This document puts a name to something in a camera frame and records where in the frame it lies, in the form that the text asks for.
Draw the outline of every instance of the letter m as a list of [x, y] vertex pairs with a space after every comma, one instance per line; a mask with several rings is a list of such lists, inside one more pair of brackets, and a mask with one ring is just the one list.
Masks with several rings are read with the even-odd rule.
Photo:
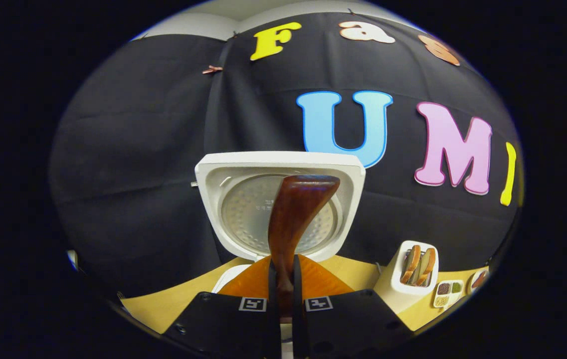
[[445, 153], [453, 187], [458, 186], [472, 164], [472, 172], [465, 180], [465, 189], [477, 195], [487, 194], [492, 133], [489, 124], [473, 117], [467, 136], [463, 139], [452, 114], [443, 105], [420, 102], [416, 108], [427, 123], [425, 164], [414, 172], [416, 182], [426, 186], [443, 184], [445, 175], [441, 166]]

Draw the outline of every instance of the table surface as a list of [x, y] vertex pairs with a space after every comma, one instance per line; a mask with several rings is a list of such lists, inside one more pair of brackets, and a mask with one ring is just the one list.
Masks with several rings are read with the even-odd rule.
[[[229, 268], [240, 264], [251, 263], [252, 262], [247, 259], [237, 257], [204, 275], [179, 284], [178, 286], [149, 295], [122, 299], [121, 302], [133, 318], [144, 323], [146, 327], [163, 334], [174, 320], [176, 320], [179, 314], [188, 306], [190, 301], [194, 299], [197, 293], [212, 291], [221, 275]], [[338, 255], [334, 255], [330, 259], [320, 262], [320, 264], [355, 291], [374, 288], [380, 275], [376, 264], [355, 261], [354, 259]], [[465, 286], [462, 296], [466, 296], [466, 286], [468, 286], [468, 281], [471, 279], [472, 275], [476, 273], [476, 271], [486, 268], [487, 267], [465, 271], [438, 272], [438, 282], [443, 280], [463, 280]], [[401, 318], [409, 329], [417, 330], [429, 323], [429, 321], [434, 320], [434, 318], [443, 312], [442, 308], [434, 308], [434, 294], [433, 291], [410, 308], [398, 314], [399, 318]]]

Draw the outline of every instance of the copper clip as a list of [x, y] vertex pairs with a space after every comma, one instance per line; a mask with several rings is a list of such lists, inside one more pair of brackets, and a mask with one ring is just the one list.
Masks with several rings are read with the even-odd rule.
[[202, 73], [213, 73], [213, 72], [217, 72], [217, 71], [223, 71], [223, 68], [209, 65], [208, 70], [204, 70], [204, 71], [202, 71]]

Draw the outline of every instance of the screw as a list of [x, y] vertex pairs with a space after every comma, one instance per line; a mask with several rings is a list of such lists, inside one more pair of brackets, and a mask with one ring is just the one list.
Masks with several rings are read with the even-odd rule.
[[183, 335], [186, 334], [186, 329], [181, 324], [175, 324], [175, 329], [179, 332], [179, 334]]

